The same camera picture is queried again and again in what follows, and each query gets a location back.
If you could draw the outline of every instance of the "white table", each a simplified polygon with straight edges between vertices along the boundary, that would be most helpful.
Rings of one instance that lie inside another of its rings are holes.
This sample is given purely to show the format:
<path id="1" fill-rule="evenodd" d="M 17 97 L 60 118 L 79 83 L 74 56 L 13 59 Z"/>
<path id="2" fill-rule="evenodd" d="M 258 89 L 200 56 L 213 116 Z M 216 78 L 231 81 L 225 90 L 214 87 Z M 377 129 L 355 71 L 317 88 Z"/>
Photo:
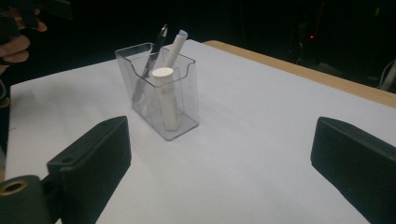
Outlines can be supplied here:
<path id="1" fill-rule="evenodd" d="M 95 124 L 125 115 L 132 166 L 98 223 L 367 223 L 311 166 L 316 122 L 396 145 L 396 109 L 192 40 L 181 53 L 197 62 L 197 128 L 165 142 L 132 110 L 116 61 L 42 77 L 11 88 L 6 177 L 43 178 Z"/>

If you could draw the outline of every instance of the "pen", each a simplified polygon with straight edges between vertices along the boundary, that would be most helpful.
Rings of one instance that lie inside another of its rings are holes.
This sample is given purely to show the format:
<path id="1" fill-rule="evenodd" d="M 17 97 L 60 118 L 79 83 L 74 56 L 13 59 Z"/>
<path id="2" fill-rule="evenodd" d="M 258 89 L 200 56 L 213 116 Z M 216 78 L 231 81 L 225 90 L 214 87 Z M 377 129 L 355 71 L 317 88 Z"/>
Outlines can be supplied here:
<path id="1" fill-rule="evenodd" d="M 145 72 L 143 73 L 143 77 L 149 77 L 149 71 L 154 67 L 155 61 L 158 58 L 158 52 L 163 47 L 163 42 L 165 41 L 166 34 L 168 32 L 168 26 L 165 26 L 161 29 L 160 33 L 155 40 L 154 46 L 150 52 L 150 56 L 148 58 L 148 62 L 146 63 Z"/>
<path id="2" fill-rule="evenodd" d="M 172 47 L 169 49 L 168 56 L 166 57 L 165 63 L 163 64 L 164 67 L 169 67 L 169 68 L 173 67 L 177 55 L 180 53 L 180 50 L 183 47 L 183 44 L 186 41 L 187 36 L 188 36 L 187 32 L 183 30 L 180 30 L 178 32 L 174 40 L 174 43 L 172 44 Z"/>
<path id="3" fill-rule="evenodd" d="M 160 49 L 163 47 L 163 42 L 165 41 L 167 32 L 168 32 L 168 25 L 165 24 L 161 29 L 160 33 L 158 34 L 154 46 L 151 49 L 150 56 L 148 57 L 148 61 L 145 66 L 145 70 L 143 71 L 142 74 L 142 78 L 149 77 L 149 71 L 152 70 L 152 68 L 154 67 L 155 61 L 158 58 L 158 53 L 160 52 Z M 139 78 L 137 80 L 134 95 L 132 96 L 133 103 L 137 103 L 138 101 L 140 101 L 145 85 L 146 83 L 143 79 Z"/>

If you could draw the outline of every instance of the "transparent pen holder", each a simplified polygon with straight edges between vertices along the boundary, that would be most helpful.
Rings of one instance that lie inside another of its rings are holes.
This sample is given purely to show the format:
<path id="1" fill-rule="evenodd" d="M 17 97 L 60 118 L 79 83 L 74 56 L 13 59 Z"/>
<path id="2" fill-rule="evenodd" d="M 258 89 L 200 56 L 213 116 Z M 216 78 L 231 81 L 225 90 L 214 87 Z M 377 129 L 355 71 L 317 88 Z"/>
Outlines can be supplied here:
<path id="1" fill-rule="evenodd" d="M 151 53 L 152 48 L 153 44 L 145 43 L 115 53 L 132 108 L 171 141 L 199 124 L 195 60 L 179 54 L 173 78 L 159 82 L 152 72 L 163 68 L 169 50 Z"/>

